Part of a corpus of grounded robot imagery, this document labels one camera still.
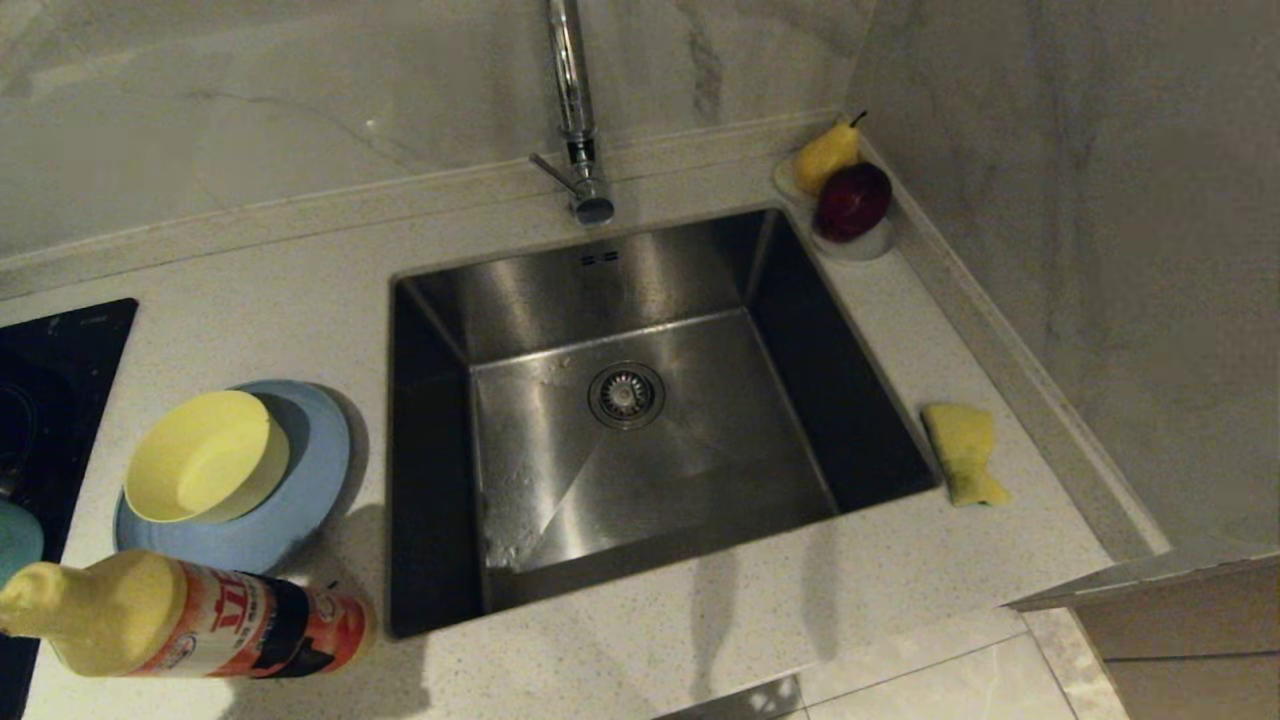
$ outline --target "yellow bowl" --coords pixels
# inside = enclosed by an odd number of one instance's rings
[[[262,401],[228,389],[173,409],[133,454],[124,498],[152,523],[224,523],[284,477],[289,439]]]

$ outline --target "yellow pear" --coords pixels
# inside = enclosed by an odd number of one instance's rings
[[[863,111],[851,123],[836,120],[831,129],[796,152],[791,164],[796,187],[817,196],[836,170],[858,164],[858,140],[861,136],[858,120],[865,117],[867,113]]]

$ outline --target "faucet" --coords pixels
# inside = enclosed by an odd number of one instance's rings
[[[603,225],[613,219],[613,201],[609,199],[609,183],[604,181],[595,159],[595,118],[591,115],[591,88],[586,82],[577,0],[547,0],[547,22],[552,35],[556,88],[559,91],[559,131],[573,167],[572,177],[557,170],[536,152],[529,155],[529,161],[570,192],[570,211],[579,224]]]

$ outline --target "marble backsplash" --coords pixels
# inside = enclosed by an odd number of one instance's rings
[[[837,108],[876,0],[584,0],[611,146]],[[0,258],[559,152],[541,0],[0,0]]]
[[[1280,5],[882,3],[877,149],[1170,536],[1274,552]]]

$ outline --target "plate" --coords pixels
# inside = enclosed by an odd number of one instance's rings
[[[813,238],[813,243],[818,247],[819,252],[836,260],[867,263],[877,258],[883,258],[893,249],[893,222],[888,217],[849,242],[832,242],[822,237],[822,233],[814,229],[812,224],[805,228],[805,232]]]
[[[266,573],[324,523],[342,492],[351,461],[351,428],[325,391],[296,380],[237,386],[266,405],[289,438],[284,479],[261,505],[234,520],[148,523],[124,501],[115,506],[115,550],[142,547],[224,570]]]

